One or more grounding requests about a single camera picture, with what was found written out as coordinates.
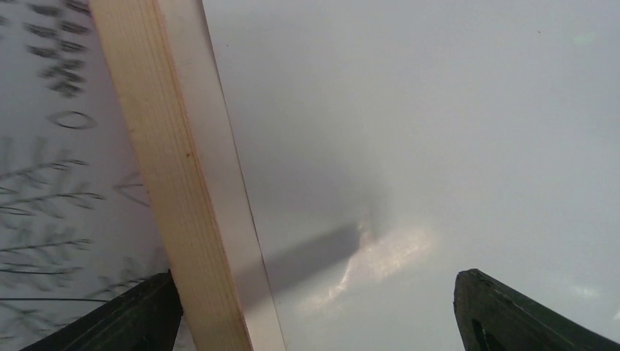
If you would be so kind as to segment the cat and books photo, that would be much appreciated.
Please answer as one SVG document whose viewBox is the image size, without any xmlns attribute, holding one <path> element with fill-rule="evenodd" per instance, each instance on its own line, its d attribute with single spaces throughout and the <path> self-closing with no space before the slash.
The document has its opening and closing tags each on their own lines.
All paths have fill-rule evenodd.
<svg viewBox="0 0 620 351">
<path fill-rule="evenodd" d="M 477 268 L 619 340 L 617 1 L 205 1 L 287 350 L 462 350 Z"/>
</svg>

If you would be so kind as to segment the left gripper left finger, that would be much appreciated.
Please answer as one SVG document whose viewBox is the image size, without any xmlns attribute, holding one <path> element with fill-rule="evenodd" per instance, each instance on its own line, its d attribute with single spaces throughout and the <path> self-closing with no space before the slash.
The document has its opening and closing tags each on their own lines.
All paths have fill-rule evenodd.
<svg viewBox="0 0 620 351">
<path fill-rule="evenodd" d="M 170 271 L 155 274 L 27 351 L 174 349 L 183 308 Z"/>
</svg>

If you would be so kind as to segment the pink wooden picture frame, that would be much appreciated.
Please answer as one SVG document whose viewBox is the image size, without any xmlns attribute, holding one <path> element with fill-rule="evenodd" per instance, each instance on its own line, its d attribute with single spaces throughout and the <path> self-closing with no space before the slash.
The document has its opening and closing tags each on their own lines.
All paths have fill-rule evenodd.
<svg viewBox="0 0 620 351">
<path fill-rule="evenodd" d="M 89 4 L 199 350 L 250 350 L 158 1 Z"/>
</svg>

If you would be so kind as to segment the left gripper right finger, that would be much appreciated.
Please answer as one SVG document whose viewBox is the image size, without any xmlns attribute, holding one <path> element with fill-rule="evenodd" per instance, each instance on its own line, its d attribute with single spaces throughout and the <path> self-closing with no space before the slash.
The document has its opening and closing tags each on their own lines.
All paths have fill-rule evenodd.
<svg viewBox="0 0 620 351">
<path fill-rule="evenodd" d="M 476 268 L 457 274 L 453 308 L 465 350 L 619 349 Z"/>
</svg>

